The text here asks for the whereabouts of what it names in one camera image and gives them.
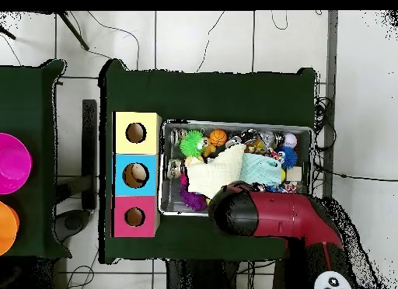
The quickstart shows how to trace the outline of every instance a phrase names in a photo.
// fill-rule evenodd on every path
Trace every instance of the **light blue cloth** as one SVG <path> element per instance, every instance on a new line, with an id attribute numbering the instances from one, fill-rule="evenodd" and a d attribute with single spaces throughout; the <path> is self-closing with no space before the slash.
<path id="1" fill-rule="evenodd" d="M 240 179 L 248 184 L 279 185 L 282 183 L 281 163 L 267 156 L 245 153 Z"/>

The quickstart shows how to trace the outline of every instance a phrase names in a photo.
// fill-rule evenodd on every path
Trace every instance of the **black bracket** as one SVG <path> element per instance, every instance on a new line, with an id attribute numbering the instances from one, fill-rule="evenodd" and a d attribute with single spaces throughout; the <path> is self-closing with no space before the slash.
<path id="1" fill-rule="evenodd" d="M 96 209 L 97 127 L 96 101 L 85 99 L 82 104 L 82 175 L 57 184 L 57 204 L 82 192 L 82 208 Z"/>

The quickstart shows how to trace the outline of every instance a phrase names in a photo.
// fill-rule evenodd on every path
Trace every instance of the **purple toy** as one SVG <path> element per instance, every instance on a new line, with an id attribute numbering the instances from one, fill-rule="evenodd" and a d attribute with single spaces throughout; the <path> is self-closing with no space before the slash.
<path id="1" fill-rule="evenodd" d="M 187 177 L 185 173 L 181 175 L 180 196 L 183 202 L 194 211 L 203 211 L 208 207 L 206 198 L 202 194 L 187 191 Z"/>

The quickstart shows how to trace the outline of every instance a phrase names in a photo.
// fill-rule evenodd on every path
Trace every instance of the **orange basketball toy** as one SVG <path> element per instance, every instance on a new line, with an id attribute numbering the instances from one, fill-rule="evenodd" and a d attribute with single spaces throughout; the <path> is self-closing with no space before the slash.
<path id="1" fill-rule="evenodd" d="M 214 146 L 222 146 L 227 142 L 227 134 L 222 129 L 216 129 L 210 133 L 210 142 Z"/>

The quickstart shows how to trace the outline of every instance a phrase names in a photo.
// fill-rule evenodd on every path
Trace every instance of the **circular hole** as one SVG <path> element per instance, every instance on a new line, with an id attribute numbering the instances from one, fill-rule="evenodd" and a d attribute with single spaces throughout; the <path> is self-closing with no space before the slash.
<path id="1" fill-rule="evenodd" d="M 143 124 L 129 124 L 126 129 L 126 138 L 131 143 L 141 143 L 146 138 L 146 129 Z"/>
<path id="2" fill-rule="evenodd" d="M 131 163 L 124 168 L 123 181 L 124 183 L 137 189 L 143 187 L 149 179 L 149 171 L 142 163 Z"/>
<path id="3" fill-rule="evenodd" d="M 130 208 L 126 211 L 126 214 L 124 214 L 124 220 L 130 226 L 140 226 L 145 221 L 145 213 L 140 208 Z"/>

